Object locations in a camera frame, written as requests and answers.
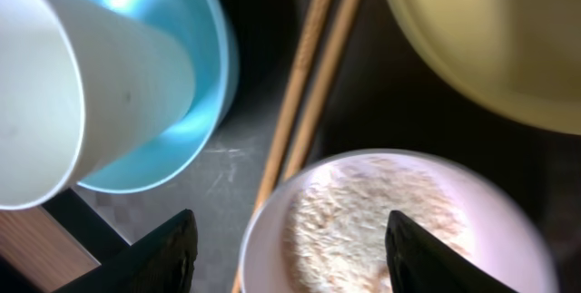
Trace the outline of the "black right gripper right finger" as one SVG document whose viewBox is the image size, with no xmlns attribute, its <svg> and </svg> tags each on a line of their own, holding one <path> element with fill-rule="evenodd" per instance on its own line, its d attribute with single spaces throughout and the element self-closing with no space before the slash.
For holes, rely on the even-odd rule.
<svg viewBox="0 0 581 293">
<path fill-rule="evenodd" d="M 389 214 L 385 246 L 394 293 L 516 293 L 399 210 Z"/>
</svg>

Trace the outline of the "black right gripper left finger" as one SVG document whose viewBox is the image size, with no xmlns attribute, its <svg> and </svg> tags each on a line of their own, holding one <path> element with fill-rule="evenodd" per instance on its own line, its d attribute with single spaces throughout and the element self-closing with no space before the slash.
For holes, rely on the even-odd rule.
<svg viewBox="0 0 581 293">
<path fill-rule="evenodd" d="M 192 210 L 182 210 L 113 259 L 55 293 L 189 293 L 198 255 Z"/>
</svg>

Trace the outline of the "white bowl with rice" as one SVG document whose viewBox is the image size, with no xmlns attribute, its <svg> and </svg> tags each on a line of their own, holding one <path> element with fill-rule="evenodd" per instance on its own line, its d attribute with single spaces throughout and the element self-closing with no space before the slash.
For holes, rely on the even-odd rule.
<svg viewBox="0 0 581 293">
<path fill-rule="evenodd" d="M 545 243 L 514 201 L 464 166 L 403 150 L 343 153 L 282 183 L 246 229 L 241 289 L 390 291 L 393 210 L 518 292 L 559 289 Z"/>
</svg>

